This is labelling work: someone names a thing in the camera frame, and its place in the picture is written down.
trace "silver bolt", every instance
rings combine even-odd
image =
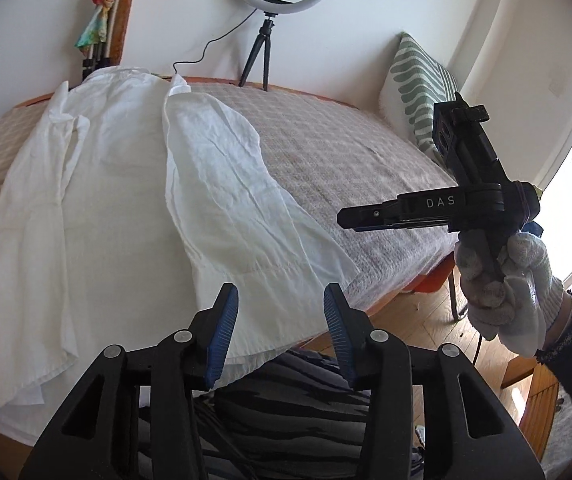
[[[378,343],[385,343],[388,341],[388,334],[383,330],[373,330],[370,333],[370,338]]]
[[[457,348],[455,345],[447,343],[444,346],[442,346],[442,352],[444,352],[444,355],[448,357],[457,357],[460,354],[460,349]]]
[[[187,343],[192,339],[192,333],[190,330],[179,330],[175,333],[175,341],[177,343]]]
[[[103,356],[108,359],[117,357],[119,354],[121,354],[121,347],[119,345],[110,345],[103,351]]]

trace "wooden floor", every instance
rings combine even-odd
[[[458,292],[458,308],[465,304],[465,298],[461,294],[459,273],[456,272]],[[455,323],[450,313],[450,295],[448,283],[432,294],[414,292],[412,294],[399,294],[381,311],[371,318],[371,322],[377,328],[384,328],[398,336],[406,344],[422,348],[437,349],[442,343],[454,343],[464,351],[472,361],[477,349],[478,333],[468,322],[468,318]],[[322,350],[323,353],[333,354],[332,346]],[[522,399],[528,396],[530,378],[515,384],[506,390],[500,390],[500,384],[506,371],[508,361],[515,356],[507,350],[498,338],[493,341],[482,342],[477,358],[476,368],[486,380],[493,392],[502,401],[512,418],[519,423],[523,412],[515,405],[512,393],[517,388],[517,393]],[[413,410],[415,424],[423,423],[423,396],[421,386],[413,386]]]

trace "tripod leg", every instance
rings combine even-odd
[[[239,86],[245,85],[246,79],[248,79],[248,74],[250,73],[253,64],[255,63],[255,59],[257,59],[257,54],[261,50],[261,46],[263,42],[266,40],[266,37],[263,34],[258,34],[257,39],[255,40],[255,44],[253,44],[253,48],[250,50],[250,55],[248,56],[248,61],[246,61],[246,65],[243,67],[242,77],[239,80]]]
[[[263,91],[268,91],[268,71],[271,67],[271,37],[266,37],[263,48]]]

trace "green striped pillow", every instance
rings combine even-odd
[[[455,100],[455,78],[430,57],[410,34],[399,49],[379,95],[379,108],[402,138],[413,141],[429,158],[444,162],[432,141],[432,106]]]

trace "white glove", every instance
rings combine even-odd
[[[564,286],[552,275],[546,245],[530,233],[512,235],[497,260],[503,282],[484,272],[475,248],[461,241],[455,248],[468,319],[486,339],[499,335],[512,352],[533,356],[557,318]]]

